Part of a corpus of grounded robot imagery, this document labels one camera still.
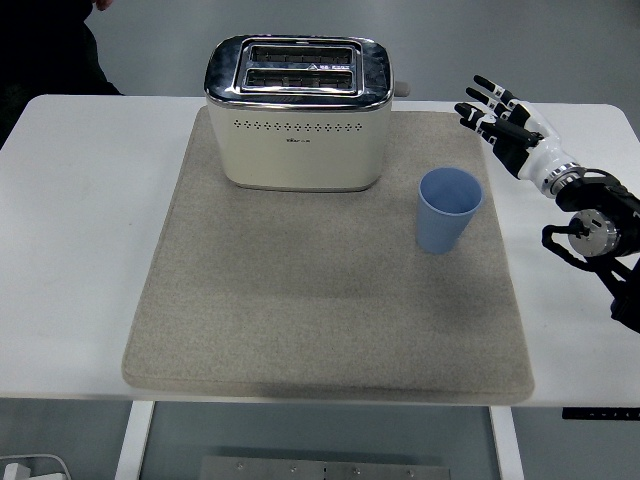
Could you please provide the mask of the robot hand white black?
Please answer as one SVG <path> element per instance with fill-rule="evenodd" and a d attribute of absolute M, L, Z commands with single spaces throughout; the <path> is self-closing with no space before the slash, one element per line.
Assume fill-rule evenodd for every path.
<path fill-rule="evenodd" d="M 549 192 L 559 172 L 576 165 L 562 150 L 557 131 L 531 103 L 506 88 L 480 75 L 473 81 L 476 86 L 466 93 L 475 102 L 454 106 L 460 124 L 486 141 L 513 177 Z"/>

